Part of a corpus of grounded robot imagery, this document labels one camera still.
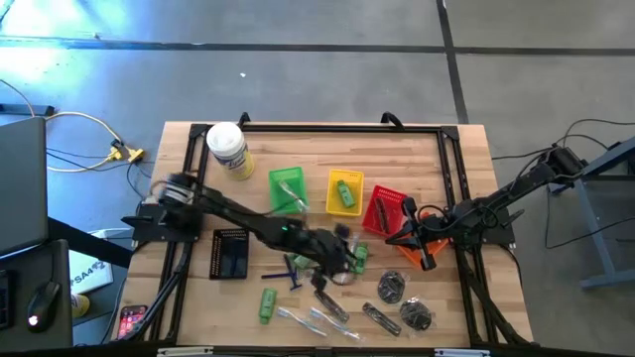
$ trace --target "gray floor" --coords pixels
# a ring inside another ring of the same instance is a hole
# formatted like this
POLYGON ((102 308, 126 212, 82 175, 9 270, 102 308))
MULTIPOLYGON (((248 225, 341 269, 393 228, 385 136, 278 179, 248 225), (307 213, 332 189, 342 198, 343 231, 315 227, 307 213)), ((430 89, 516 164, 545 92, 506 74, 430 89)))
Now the gray floor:
MULTIPOLYGON (((632 1, 446 0, 457 46, 632 48, 632 1)), ((0 34, 107 40, 442 46, 434 0, 17 0, 0 34)), ((492 156, 543 148, 581 118, 633 121, 635 57, 458 56, 470 123, 485 124, 492 156)), ((0 77, 35 103, 104 118, 150 161, 167 120, 376 122, 385 110, 405 122, 456 123, 445 55, 178 51, 89 51, 0 48, 0 77)), ((0 89, 0 101, 19 102, 0 89)), ((14 118, 0 118, 2 122, 14 118)), ((633 127, 584 124, 576 129, 605 144, 633 127)), ((64 118, 48 128, 49 146, 102 155, 107 133, 64 118)), ((592 160, 602 150, 583 139, 571 147, 592 160)), ((499 182, 525 162, 496 162, 499 182)), ((50 164, 62 165, 51 159, 50 164)), ((148 182, 136 172, 135 182, 148 182)), ((122 227, 137 196, 125 168, 107 173, 49 173, 54 218, 92 230, 122 227)), ((573 192, 556 198, 550 242, 586 232, 573 192)), ((590 240, 543 248, 545 194, 518 202, 517 255, 536 341, 546 346, 635 354, 635 285, 583 292, 598 274, 590 240)), ((613 247, 634 268, 635 244, 613 247)), ((100 318, 75 329, 94 343, 100 318)))

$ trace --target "wooden tabletop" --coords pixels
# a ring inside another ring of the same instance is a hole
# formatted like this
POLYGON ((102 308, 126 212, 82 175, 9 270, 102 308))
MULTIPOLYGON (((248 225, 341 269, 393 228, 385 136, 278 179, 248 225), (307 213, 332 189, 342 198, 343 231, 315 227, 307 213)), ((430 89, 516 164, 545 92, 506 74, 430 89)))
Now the wooden tabletop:
MULTIPOLYGON (((191 122, 168 122, 156 158, 153 181, 178 173, 183 167, 191 122)), ((482 125, 458 126, 472 197, 497 189, 487 138, 482 125)), ((278 291, 276 306, 308 316, 315 306, 325 309, 314 298, 309 281, 290 292, 288 279, 262 281, 262 274, 285 272, 282 253, 273 251, 253 236, 249 247, 248 278, 242 281, 210 281, 209 258, 213 229, 230 228, 231 224, 215 216, 206 216, 200 240, 194 245, 190 273, 179 333, 180 345, 251 345, 251 346, 368 346, 368 347, 435 347, 468 346, 454 254, 445 248, 437 255, 437 268, 423 272, 413 266, 397 249, 384 244, 379 236, 363 233, 361 220, 375 184, 404 192, 418 204, 446 205, 441 178, 437 139, 430 134, 368 133, 246 133, 255 160, 253 175, 243 181, 230 180, 210 156, 205 184, 219 189, 227 197, 256 211, 270 209, 268 172, 302 167, 311 206, 311 228, 331 229, 336 222, 362 232, 369 245, 365 273, 351 286, 329 284, 326 292, 350 313, 347 325, 359 332, 364 341, 356 343, 330 330, 324 338, 298 325, 294 320, 274 315, 268 325, 258 318, 264 288, 278 291), (364 179, 364 211, 359 217, 333 216, 325 213, 328 171, 361 171, 364 179), (424 333, 408 333, 398 315, 399 305, 388 305, 377 296, 377 284, 384 271, 397 270, 410 277, 404 298, 419 297, 434 313, 433 326, 424 333), (393 337, 361 311, 370 301, 400 323, 404 332, 393 337)), ((447 145, 448 155, 451 146, 447 145)), ((453 160, 452 172, 455 173, 453 160)), ((166 244, 151 243, 134 255, 120 306, 147 304, 154 299, 163 267, 166 244)), ((516 266, 505 251, 495 246, 483 248, 483 259, 493 300, 517 331, 531 340, 516 266)), ((166 305, 163 329, 169 325, 174 295, 166 305)), ((479 331, 485 336, 482 309, 474 297, 479 331)))

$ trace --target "black computer mouse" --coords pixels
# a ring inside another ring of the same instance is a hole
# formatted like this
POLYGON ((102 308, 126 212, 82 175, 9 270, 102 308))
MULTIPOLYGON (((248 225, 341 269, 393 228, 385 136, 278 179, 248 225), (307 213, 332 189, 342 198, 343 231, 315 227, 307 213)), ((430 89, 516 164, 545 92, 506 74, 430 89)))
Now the black computer mouse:
POLYGON ((46 282, 33 293, 27 307, 27 327, 29 331, 44 332, 51 326, 56 317, 56 299, 60 291, 60 284, 46 282))

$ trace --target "yellow plastic basket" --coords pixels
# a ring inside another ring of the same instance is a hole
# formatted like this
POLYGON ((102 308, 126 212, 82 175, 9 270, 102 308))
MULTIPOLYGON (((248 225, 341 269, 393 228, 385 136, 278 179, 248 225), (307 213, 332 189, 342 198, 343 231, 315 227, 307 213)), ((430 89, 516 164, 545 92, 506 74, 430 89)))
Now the yellow plastic basket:
POLYGON ((364 173, 346 170, 331 170, 328 173, 328 191, 326 192, 326 212, 334 215, 361 215, 362 198, 364 196, 364 173), (353 195, 355 205, 344 207, 337 190, 339 180, 346 182, 353 195))

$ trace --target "smartphone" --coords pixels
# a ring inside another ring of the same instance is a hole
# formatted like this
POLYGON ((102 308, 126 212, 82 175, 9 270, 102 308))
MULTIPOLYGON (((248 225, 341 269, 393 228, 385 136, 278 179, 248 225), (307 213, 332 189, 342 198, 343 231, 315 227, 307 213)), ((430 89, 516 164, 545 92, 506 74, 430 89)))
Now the smartphone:
POLYGON ((119 332, 117 332, 117 338, 121 338, 126 333, 132 331, 132 325, 143 317, 148 309, 145 305, 128 305, 121 308, 121 314, 119 315, 119 332))

